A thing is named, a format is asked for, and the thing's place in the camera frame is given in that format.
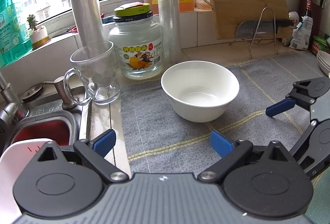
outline glass mug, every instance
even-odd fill
[[[97,105],[106,105],[118,98],[120,86],[112,42],[80,48],[72,54],[70,62],[73,68],[64,75],[64,90],[73,103],[84,106],[93,100]],[[87,98],[83,101],[71,94],[68,80],[73,74],[78,75],[85,87]]]

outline countertop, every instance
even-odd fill
[[[265,40],[260,44],[252,46],[251,52],[254,59],[276,55],[273,43],[263,45],[263,43],[268,43],[270,41],[271,40]],[[180,62],[189,60],[204,60],[211,61],[222,66],[234,65],[250,60],[249,45],[250,43],[248,42],[235,42],[232,45],[225,43],[187,48],[182,50]],[[276,47],[280,54],[296,52],[294,49],[284,47],[281,42],[277,42]],[[131,80],[119,72],[118,76],[120,86],[123,87],[143,81],[160,79],[164,71],[172,65],[174,65],[174,63],[164,63],[163,70],[160,73],[146,80]],[[70,78],[70,86],[74,87],[78,85],[81,85],[81,81],[77,76],[72,76]],[[53,91],[55,91],[54,86],[46,85],[43,94]],[[128,163],[120,115],[120,97],[113,103],[106,106],[98,106],[94,103],[92,104],[90,139],[97,137],[109,128],[115,130],[117,134],[117,141],[115,147],[106,155],[105,159],[116,165],[119,169],[131,177],[132,175]]]

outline jar label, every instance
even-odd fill
[[[153,67],[162,59],[162,43],[163,38],[137,46],[117,46],[115,44],[120,67],[129,71]]]

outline mug handle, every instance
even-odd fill
[[[88,103],[90,103],[90,101],[92,100],[91,97],[88,97],[87,99],[83,100],[83,101],[79,101],[77,99],[75,99],[75,97],[71,94],[71,88],[69,86],[69,78],[73,75],[73,74],[78,74],[78,71],[75,69],[75,68],[71,68],[70,70],[68,70],[65,75],[64,75],[64,91],[66,93],[66,95],[68,96],[68,98],[74,103],[74,104],[77,104],[77,105],[80,105],[80,106],[85,106],[87,105]]]

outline succulent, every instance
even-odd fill
[[[29,15],[27,18],[27,22],[29,23],[30,29],[33,31],[37,30],[37,20],[35,15]]]

